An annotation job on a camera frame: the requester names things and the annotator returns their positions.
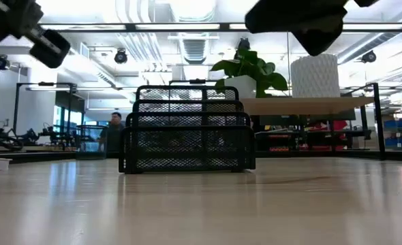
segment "potted plant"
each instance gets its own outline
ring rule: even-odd
[[[221,87],[234,86],[239,91],[240,98],[264,98],[264,91],[270,87],[279,91],[288,89],[285,78],[275,72],[274,63],[266,63],[258,58],[256,51],[239,49],[237,54],[237,59],[219,61],[211,69],[223,70],[227,76],[216,82],[218,93],[223,93]]]

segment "white vase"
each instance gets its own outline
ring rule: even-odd
[[[224,84],[237,88],[239,99],[256,98],[256,81],[247,75],[228,78]]]
[[[306,56],[290,65],[292,96],[298,98],[340,97],[337,57]]]

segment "wire mesh tray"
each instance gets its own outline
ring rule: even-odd
[[[247,126],[126,127],[121,137],[119,171],[126,174],[256,168]]]
[[[151,126],[250,126],[244,112],[132,112],[125,119],[126,127]]]
[[[136,100],[167,99],[167,100],[206,100],[206,99],[235,99],[239,100],[238,91],[232,86],[225,86],[224,93],[217,93],[214,86],[154,86],[138,87]]]
[[[154,100],[140,99],[134,102],[133,112],[243,112],[243,104],[237,100]]]

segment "dark shirt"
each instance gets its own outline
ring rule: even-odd
[[[119,125],[109,125],[107,129],[107,136],[102,135],[102,137],[107,138],[107,151],[108,152],[118,152],[119,142],[121,140],[121,131],[124,126],[120,123]]]

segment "green leaves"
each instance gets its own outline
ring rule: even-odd
[[[248,75],[253,78],[256,84],[256,96],[257,98],[265,97],[266,89],[273,87],[279,91],[286,91],[288,89],[288,83],[286,79],[275,71],[275,64],[272,62],[266,63],[263,59],[258,58],[256,51],[250,50],[238,50],[238,60],[220,61],[216,63],[211,71],[221,71],[229,77],[237,77]],[[216,82],[215,88],[217,93],[225,93],[224,79],[220,79]]]

